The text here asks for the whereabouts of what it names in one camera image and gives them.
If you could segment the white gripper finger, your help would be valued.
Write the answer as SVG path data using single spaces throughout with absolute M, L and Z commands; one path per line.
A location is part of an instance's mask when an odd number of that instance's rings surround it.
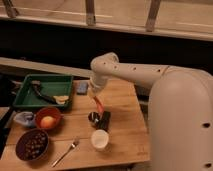
M 103 93 L 98 93 L 98 94 L 97 94 L 97 97 L 98 97 L 99 99 L 103 99 Z
M 87 95 L 90 97 L 90 98 L 94 98 L 94 93 L 91 89 L 88 89 L 87 90 Z

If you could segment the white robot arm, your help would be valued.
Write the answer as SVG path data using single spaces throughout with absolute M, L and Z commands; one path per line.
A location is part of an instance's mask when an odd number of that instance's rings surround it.
M 213 171 L 213 75 L 171 65 L 121 63 L 110 52 L 90 64 L 90 92 L 109 77 L 150 91 L 151 171 Z

